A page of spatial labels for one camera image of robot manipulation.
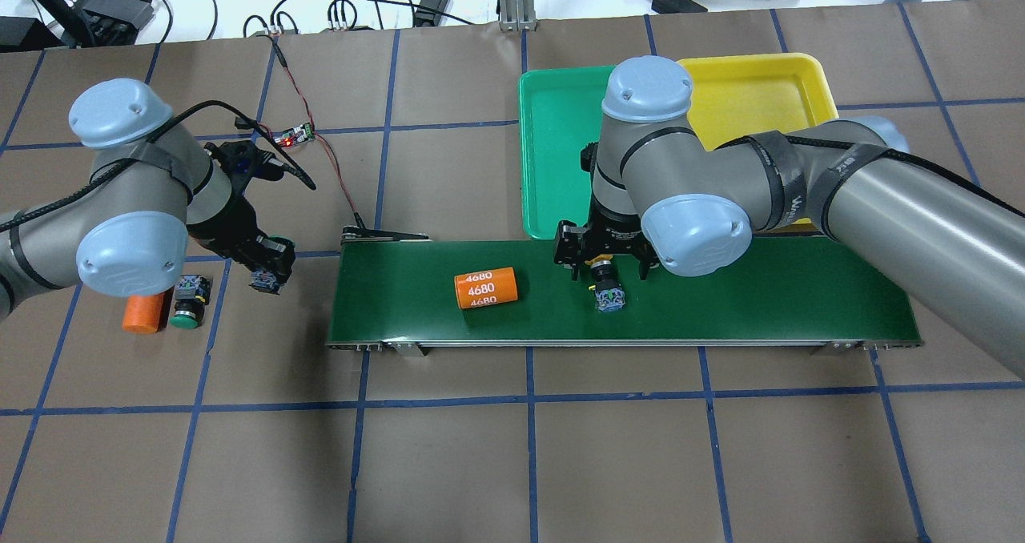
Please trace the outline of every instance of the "orange cylinder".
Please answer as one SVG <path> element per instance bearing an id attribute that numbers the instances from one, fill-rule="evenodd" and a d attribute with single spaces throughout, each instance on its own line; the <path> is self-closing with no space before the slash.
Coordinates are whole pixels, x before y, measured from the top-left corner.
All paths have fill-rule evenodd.
<path id="1" fill-rule="evenodd" d="M 456 276 L 455 298 L 460 309 L 516 301 L 520 298 L 520 291 L 516 287 L 512 266 Z"/>
<path id="2" fill-rule="evenodd" d="M 140 297 L 131 295 L 125 303 L 125 317 L 121 321 L 121 329 L 134 332 L 136 335 L 151 335 L 160 330 L 164 319 L 164 298 L 168 292 L 158 292 L 157 295 Z"/>

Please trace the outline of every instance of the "black pole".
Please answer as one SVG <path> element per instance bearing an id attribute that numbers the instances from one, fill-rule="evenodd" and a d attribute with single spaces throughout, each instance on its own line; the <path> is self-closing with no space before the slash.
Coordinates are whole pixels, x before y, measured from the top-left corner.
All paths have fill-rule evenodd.
<path id="1" fill-rule="evenodd" d="M 65 28 L 68 35 L 72 36 L 77 44 L 80 46 L 95 46 L 96 43 L 92 32 L 85 24 L 85 20 L 82 20 L 81 16 L 70 9 L 64 0 L 37 0 L 37 2 L 48 13 L 52 14 L 55 20 L 60 23 L 60 26 Z"/>

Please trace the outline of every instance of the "robotic arm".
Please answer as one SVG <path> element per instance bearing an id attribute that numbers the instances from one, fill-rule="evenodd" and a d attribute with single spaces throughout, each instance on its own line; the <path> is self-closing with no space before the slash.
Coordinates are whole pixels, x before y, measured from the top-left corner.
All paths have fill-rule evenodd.
<path id="1" fill-rule="evenodd" d="M 810 217 L 827 237 L 1025 378 L 1025 215 L 928 161 L 880 117 L 751 134 L 705 152 L 687 120 L 693 81 L 661 57 L 609 79 L 586 225 L 560 222 L 556 262 L 630 254 L 645 277 L 700 277 L 736 261 L 752 232 Z"/>
<path id="2" fill-rule="evenodd" d="M 166 291 L 181 274 L 190 236 L 242 262 L 259 291 L 288 281 L 294 245 L 256 226 L 242 192 L 253 177 L 285 171 L 313 182 L 249 141 L 204 152 L 171 114 L 132 79 L 97 84 L 75 101 L 71 127 L 97 152 L 90 184 L 0 215 L 0 321 L 25 299 L 80 281 L 115 297 Z"/>

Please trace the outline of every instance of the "light blue joint cap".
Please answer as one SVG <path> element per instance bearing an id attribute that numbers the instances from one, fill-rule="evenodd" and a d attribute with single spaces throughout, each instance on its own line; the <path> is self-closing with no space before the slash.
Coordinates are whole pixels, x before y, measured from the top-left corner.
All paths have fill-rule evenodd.
<path id="1" fill-rule="evenodd" d="M 95 225 L 78 245 L 82 283 L 112 297 L 156 295 L 174 287 L 186 261 L 189 233 L 167 212 L 135 211 Z"/>
<path id="2" fill-rule="evenodd" d="M 641 217 L 641 229 L 665 269 L 681 277 L 712 274 L 751 244 L 747 212 L 711 194 L 680 194 L 652 204 Z"/>
<path id="3" fill-rule="evenodd" d="M 875 135 L 883 138 L 883 144 L 890 147 L 890 149 L 899 150 L 901 153 L 911 153 L 907 138 L 901 134 L 900 130 L 897 130 L 896 124 L 890 119 L 884 119 L 881 116 L 856 116 L 853 119 L 835 119 L 829 122 L 837 123 L 837 121 L 857 123 L 862 127 L 870 128 Z"/>
<path id="4" fill-rule="evenodd" d="M 89 149 L 112 149 L 153 133 L 174 114 L 150 86 L 113 79 L 89 87 L 68 113 L 71 130 Z"/>
<path id="5" fill-rule="evenodd" d="M 662 123 L 691 109 L 694 79 L 665 57 L 627 58 L 609 76 L 602 110 L 625 123 Z"/>

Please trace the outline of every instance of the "green cap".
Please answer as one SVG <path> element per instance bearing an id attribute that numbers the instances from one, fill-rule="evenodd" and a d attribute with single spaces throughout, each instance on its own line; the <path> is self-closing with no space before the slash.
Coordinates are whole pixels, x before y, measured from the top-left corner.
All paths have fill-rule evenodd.
<path id="1" fill-rule="evenodd" d="M 199 322 L 190 316 L 174 316 L 167 322 L 171 327 L 179 329 L 195 329 L 199 327 Z"/>

